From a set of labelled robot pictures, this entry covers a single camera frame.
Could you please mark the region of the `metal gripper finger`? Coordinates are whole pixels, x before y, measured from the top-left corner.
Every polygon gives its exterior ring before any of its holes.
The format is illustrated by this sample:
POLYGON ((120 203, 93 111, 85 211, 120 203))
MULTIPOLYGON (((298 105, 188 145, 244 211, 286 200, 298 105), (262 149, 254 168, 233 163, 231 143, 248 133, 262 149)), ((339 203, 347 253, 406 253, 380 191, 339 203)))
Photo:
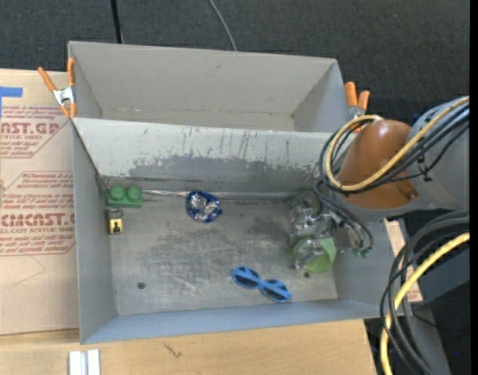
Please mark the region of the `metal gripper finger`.
POLYGON ((296 245, 297 251, 294 257, 294 266, 297 269, 306 265, 322 255, 320 243, 314 239, 303 239, 296 245))
POLYGON ((313 218, 308 212, 295 213, 290 217, 290 235, 306 236, 313 231, 313 218))

